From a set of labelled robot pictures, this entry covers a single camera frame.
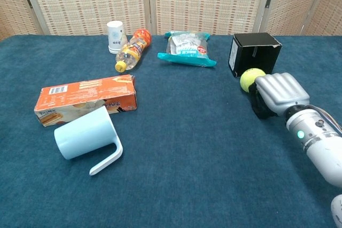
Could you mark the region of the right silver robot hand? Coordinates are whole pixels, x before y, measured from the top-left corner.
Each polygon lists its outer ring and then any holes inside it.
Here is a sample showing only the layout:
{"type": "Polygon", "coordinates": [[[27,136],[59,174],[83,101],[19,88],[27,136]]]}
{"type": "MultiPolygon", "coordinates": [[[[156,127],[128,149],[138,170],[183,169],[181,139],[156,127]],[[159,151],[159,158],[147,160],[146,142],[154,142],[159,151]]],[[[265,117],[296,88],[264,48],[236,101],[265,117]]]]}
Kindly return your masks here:
{"type": "Polygon", "coordinates": [[[310,96],[289,73],[275,73],[258,76],[248,87],[251,106],[260,119],[285,116],[287,109],[306,106],[310,96]]]}

